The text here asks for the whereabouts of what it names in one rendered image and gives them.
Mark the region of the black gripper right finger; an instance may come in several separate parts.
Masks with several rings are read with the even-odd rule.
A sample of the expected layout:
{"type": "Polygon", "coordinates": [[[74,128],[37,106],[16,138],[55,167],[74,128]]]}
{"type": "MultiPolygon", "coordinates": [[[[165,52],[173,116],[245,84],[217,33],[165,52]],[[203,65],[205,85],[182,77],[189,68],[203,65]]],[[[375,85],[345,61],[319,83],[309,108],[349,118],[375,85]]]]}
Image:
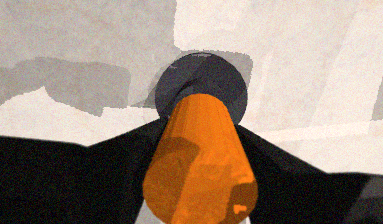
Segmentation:
{"type": "Polygon", "coordinates": [[[383,216],[383,175],[326,172],[234,127],[257,182],[250,224],[360,224],[383,216]]]}

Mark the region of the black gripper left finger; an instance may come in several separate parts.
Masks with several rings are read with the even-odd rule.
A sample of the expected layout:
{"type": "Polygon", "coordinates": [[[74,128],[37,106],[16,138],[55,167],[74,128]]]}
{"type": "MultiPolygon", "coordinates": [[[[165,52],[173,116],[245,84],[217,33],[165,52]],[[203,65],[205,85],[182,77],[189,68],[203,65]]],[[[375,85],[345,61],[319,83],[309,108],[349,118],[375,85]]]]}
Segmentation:
{"type": "Polygon", "coordinates": [[[135,224],[168,120],[90,146],[0,135],[0,195],[59,202],[70,224],[135,224]]]}

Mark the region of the orange knob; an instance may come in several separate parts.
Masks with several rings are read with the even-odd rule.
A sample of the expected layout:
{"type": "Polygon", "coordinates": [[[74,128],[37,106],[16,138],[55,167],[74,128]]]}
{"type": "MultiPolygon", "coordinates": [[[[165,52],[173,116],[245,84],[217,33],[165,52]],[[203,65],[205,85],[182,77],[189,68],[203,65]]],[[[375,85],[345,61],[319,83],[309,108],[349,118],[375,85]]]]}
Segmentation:
{"type": "Polygon", "coordinates": [[[208,94],[177,103],[143,182],[147,206],[166,224],[239,224],[257,182],[225,105],[208,94]]]}

